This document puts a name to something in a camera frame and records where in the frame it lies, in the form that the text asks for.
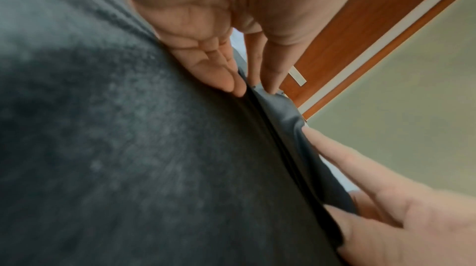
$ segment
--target white strip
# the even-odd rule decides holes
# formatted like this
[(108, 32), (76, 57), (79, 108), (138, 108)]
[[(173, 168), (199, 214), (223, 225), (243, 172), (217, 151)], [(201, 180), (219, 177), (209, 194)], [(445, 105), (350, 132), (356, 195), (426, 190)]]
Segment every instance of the white strip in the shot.
[(319, 100), (321, 100), (326, 94), (336, 88), (347, 77), (354, 73), (370, 58), (382, 50), (392, 40), (404, 32), (408, 27), (415, 23), (425, 13), (427, 13), (433, 6), (435, 6), (441, 0), (424, 0), (415, 9), (413, 9), (407, 16), (405, 16), (400, 22), (393, 26), (387, 33), (385, 33), (378, 41), (367, 48), (359, 57), (345, 67), (339, 74), (334, 76), (326, 85), (324, 85), (319, 91), (311, 96), (306, 102), (304, 102), (298, 110), (301, 113), (306, 112)]
[(299, 73), (298, 69), (296, 69), (294, 66), (292, 66), (289, 70), (289, 74), (294, 80), (296, 80), (299, 86), (303, 86), (304, 83), (307, 82), (307, 80), (301, 75), (301, 73)]

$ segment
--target brown wooden panel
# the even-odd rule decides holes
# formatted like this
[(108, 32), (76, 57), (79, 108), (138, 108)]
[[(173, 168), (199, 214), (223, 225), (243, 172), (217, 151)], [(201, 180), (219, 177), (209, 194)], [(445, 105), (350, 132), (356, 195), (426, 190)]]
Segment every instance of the brown wooden panel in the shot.
[(295, 67), (302, 87), (286, 77), (281, 89), (300, 106), (423, 0), (349, 0)]
[(369, 59), (364, 63), (357, 71), (352, 73), (347, 77), (343, 82), (341, 82), (335, 89), (325, 95), (321, 100), (314, 104), (310, 109), (308, 109), (304, 114), (304, 118), (307, 120), (313, 116), (318, 110), (320, 110), (324, 105), (328, 104), (332, 99), (334, 99), (338, 94), (345, 90), (349, 85), (359, 79), (367, 71), (373, 68), (379, 61), (385, 58), (389, 53), (395, 50), (399, 45), (406, 41), (410, 36), (412, 36), (416, 31), (420, 30), (424, 25), (436, 17), (440, 12), (442, 12), (446, 7), (451, 5), (455, 0), (441, 0), (437, 5), (430, 9), (424, 16), (422, 16), (418, 21), (413, 25), (407, 28), (402, 32), (397, 38), (391, 41), (387, 46), (380, 50), (374, 57)]

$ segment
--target beige wall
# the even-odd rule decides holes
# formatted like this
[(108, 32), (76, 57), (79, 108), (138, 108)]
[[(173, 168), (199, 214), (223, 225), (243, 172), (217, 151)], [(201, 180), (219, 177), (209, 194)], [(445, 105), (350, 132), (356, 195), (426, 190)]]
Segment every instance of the beige wall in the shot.
[(476, 195), (476, 0), (458, 0), (308, 124), (395, 171)]

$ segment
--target skin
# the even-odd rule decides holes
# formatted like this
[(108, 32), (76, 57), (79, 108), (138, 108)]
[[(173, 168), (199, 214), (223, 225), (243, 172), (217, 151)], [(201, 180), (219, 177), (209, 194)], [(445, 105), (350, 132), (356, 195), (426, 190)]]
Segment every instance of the skin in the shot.
[(475, 264), (476, 198), (411, 181), (316, 130), (303, 132), (362, 190), (351, 193), (360, 216), (327, 207), (344, 236), (338, 252), (350, 265)]
[(248, 82), (275, 93), (291, 66), (347, 0), (128, 0), (203, 83), (242, 96), (230, 43), (244, 33)]

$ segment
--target clothing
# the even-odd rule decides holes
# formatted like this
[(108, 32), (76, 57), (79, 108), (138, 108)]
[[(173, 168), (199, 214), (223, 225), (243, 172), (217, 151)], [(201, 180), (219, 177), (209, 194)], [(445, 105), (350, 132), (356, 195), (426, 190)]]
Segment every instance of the clothing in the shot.
[(0, 265), (341, 265), (289, 100), (199, 83), (124, 0), (0, 8)]

